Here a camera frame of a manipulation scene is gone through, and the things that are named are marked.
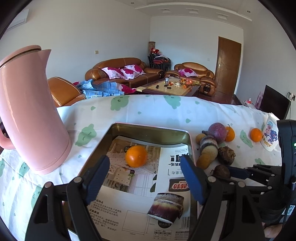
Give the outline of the person's hand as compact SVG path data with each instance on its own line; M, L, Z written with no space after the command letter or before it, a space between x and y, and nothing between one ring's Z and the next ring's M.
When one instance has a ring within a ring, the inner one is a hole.
M270 226L266 226L266 224L263 223L262 225L264 229L264 235L266 238L275 238L282 229L282 223Z

